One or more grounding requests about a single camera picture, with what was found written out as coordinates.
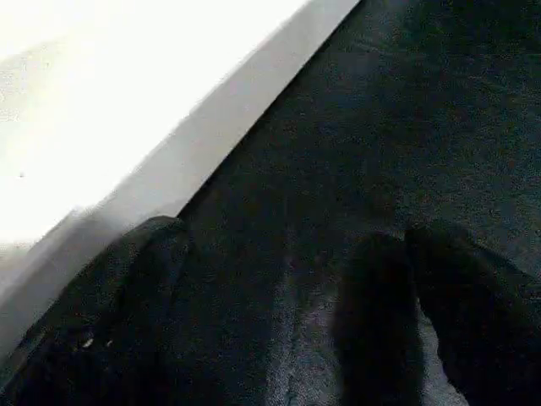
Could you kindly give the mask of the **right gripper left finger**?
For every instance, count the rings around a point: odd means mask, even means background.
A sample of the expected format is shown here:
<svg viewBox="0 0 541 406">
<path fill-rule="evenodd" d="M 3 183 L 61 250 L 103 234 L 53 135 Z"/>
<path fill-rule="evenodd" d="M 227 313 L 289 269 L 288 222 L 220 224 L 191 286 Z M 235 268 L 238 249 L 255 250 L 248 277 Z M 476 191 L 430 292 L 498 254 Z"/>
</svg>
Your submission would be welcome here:
<svg viewBox="0 0 541 406">
<path fill-rule="evenodd" d="M 3 405 L 141 405 L 191 250 L 177 217 L 115 239 L 1 364 Z"/>
</svg>

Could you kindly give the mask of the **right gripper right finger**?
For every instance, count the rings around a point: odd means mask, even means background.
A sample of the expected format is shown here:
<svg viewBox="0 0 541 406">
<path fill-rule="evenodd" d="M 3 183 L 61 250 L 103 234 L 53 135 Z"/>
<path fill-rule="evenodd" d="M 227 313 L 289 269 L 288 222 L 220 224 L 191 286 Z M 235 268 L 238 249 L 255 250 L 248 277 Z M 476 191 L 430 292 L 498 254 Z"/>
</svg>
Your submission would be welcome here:
<svg viewBox="0 0 541 406">
<path fill-rule="evenodd" d="M 540 281 L 445 222 L 405 232 L 420 306 L 471 405 L 540 403 Z"/>
</svg>

